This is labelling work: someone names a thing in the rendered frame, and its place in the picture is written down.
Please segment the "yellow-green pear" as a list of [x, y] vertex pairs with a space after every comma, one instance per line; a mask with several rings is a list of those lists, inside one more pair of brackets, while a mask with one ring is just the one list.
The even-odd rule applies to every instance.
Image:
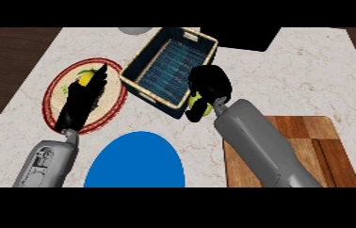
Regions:
[[[197, 91], [196, 91], [196, 95], [194, 96], [193, 95], [189, 96], [189, 100], [187, 100], [189, 109], [193, 108], [194, 103], [199, 101], [200, 98], [202, 98], [202, 96], [200, 96]], [[203, 117], [209, 114], [211, 109], [212, 109], [212, 105], [206, 103], [205, 104], [205, 110], [203, 110], [203, 113], [202, 113]]]

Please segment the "yellow lemon with green leaves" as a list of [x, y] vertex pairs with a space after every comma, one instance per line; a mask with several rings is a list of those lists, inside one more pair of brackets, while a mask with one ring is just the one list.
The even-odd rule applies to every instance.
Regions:
[[[76, 73], [76, 76], [78, 76], [76, 82], [78, 82], [78, 84], [79, 84], [82, 87], [85, 87], [85, 85], [87, 85], [87, 83], [88, 83], [88, 81], [90, 81], [90, 79], [91, 79], [91, 77], [93, 77], [93, 75], [94, 75], [95, 72], [97, 72], [97, 70], [90, 69], [90, 70], [81, 70], [81, 71]], [[67, 94], [67, 87], [66, 87], [66, 85], [62, 85], [62, 86], [60, 86], [60, 91], [62, 91], [63, 94]]]

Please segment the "dark blue wicker basket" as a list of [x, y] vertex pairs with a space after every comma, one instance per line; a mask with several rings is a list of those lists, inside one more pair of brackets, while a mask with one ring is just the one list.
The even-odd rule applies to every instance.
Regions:
[[190, 70], [212, 62], [217, 46], [187, 27], [159, 27], [119, 73], [128, 92], [175, 119], [187, 106]]

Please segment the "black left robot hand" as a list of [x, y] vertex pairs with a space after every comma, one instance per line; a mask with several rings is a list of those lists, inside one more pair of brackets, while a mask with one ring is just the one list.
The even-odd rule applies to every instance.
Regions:
[[60, 133], [64, 129], [79, 131], [82, 129], [88, 114], [106, 85], [106, 65], [94, 73], [85, 87], [76, 80], [67, 87], [67, 96], [54, 130]]

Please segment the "grey round object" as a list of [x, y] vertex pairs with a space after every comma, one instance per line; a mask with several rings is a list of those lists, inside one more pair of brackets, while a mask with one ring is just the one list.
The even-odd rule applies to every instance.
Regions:
[[128, 35], [140, 35], [146, 33], [150, 27], [118, 27], [119, 31]]

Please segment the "brown wooden cutting board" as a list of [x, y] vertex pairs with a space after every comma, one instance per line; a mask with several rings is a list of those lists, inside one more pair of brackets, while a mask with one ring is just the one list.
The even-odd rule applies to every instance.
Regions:
[[[267, 116], [288, 139], [296, 159], [323, 187], [356, 187], [356, 172], [330, 119], [324, 116]], [[249, 167], [223, 141], [227, 187], [262, 187]]]

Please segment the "red-rimmed beige plate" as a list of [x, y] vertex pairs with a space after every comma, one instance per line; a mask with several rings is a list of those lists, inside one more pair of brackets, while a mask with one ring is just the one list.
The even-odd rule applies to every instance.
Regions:
[[66, 101], [69, 84], [78, 79], [84, 71], [98, 70], [103, 65], [106, 65], [104, 91], [97, 105], [88, 114], [79, 134], [91, 133], [113, 119], [128, 96], [119, 79], [122, 68], [112, 60], [94, 57], [78, 61], [60, 71], [44, 92], [41, 114], [50, 128], [56, 126], [59, 113]]

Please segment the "black appliance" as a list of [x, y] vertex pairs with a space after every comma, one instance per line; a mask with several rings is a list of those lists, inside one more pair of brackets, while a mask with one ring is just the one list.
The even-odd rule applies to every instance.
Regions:
[[203, 26], [200, 33], [218, 41], [220, 47], [264, 52], [279, 30], [279, 27]]

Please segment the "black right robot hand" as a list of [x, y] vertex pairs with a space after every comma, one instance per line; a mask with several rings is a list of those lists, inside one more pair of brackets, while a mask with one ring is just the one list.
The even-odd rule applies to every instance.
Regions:
[[192, 95], [199, 94], [200, 98], [184, 112], [190, 122], [202, 118], [206, 105], [212, 105], [218, 98], [230, 99], [231, 86], [223, 69], [217, 65], [193, 67], [189, 73], [189, 90]]

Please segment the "blue round plate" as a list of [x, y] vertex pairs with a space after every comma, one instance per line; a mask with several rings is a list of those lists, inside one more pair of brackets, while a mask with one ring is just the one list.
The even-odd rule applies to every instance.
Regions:
[[177, 151], [158, 134], [129, 132], [100, 151], [84, 187], [184, 187]]

